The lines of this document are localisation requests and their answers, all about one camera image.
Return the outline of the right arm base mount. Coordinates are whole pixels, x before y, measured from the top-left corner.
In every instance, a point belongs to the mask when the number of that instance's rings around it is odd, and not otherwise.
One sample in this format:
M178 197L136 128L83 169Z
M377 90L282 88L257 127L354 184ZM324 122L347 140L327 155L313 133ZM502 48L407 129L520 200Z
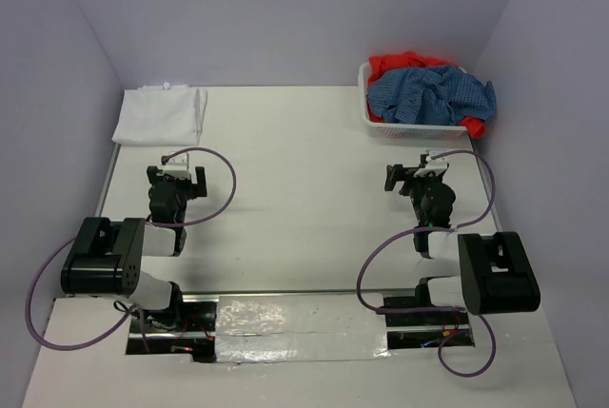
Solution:
M383 307L404 309L431 307L433 305L428 286L418 285L405 295L391 295L383 298ZM447 346L473 346L474 341L469 332L469 319L465 313L456 312L423 312L387 315L386 339L389 350L437 348L440 342L455 332L462 330L451 339Z

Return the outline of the blue plaid long sleeve shirt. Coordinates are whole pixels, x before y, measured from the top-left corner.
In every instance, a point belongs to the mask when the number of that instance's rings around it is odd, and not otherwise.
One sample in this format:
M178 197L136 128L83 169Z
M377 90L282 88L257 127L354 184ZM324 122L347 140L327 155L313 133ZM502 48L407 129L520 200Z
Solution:
M491 82L454 66L399 68L368 86L372 113L389 124L458 126L471 117L483 122L496 113Z

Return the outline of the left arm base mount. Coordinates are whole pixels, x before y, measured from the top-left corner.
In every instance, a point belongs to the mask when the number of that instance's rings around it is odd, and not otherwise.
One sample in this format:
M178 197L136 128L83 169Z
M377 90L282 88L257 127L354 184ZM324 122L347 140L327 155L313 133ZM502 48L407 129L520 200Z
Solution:
M131 315L125 353L128 356L190 356L195 362L216 361L215 331L218 297L185 295L177 320L148 315L141 330L138 313Z

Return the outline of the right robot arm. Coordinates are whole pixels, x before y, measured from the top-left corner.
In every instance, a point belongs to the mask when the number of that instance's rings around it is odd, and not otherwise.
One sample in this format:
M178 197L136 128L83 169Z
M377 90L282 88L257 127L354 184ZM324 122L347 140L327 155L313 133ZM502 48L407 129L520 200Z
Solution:
M426 156L417 166L388 165L384 190L402 187L410 199L417 226L415 251L429 259L430 239L451 234L456 193L443 181L448 163ZM455 234L460 283L465 308L474 315L534 312L540 288L521 237L516 232Z

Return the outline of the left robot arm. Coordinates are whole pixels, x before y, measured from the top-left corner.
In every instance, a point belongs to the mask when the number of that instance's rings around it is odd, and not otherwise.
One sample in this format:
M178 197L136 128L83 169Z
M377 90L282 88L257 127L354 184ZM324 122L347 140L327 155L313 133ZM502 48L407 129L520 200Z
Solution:
M84 220L61 272L65 293L128 300L165 330L186 320L176 282L157 279L142 268L144 257L178 257L185 246L187 203L207 196L206 171L185 166L147 168L149 217L113 222Z

